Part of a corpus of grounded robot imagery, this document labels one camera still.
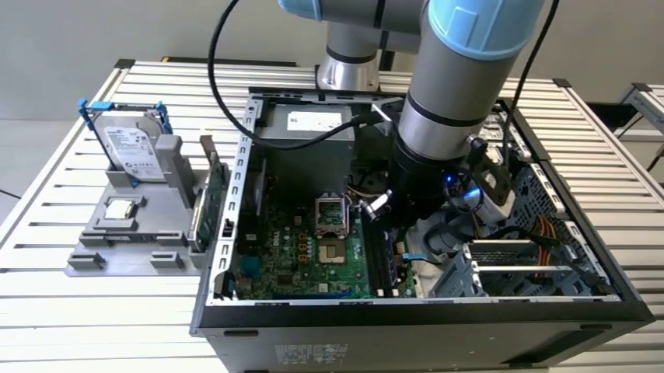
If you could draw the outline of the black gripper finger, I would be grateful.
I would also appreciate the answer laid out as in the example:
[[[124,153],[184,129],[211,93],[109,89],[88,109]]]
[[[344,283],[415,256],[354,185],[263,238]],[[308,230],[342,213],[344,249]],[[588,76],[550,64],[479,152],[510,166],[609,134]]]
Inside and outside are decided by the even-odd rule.
[[[368,203],[363,202],[362,209],[370,228],[395,244],[400,230],[400,194],[387,189]]]

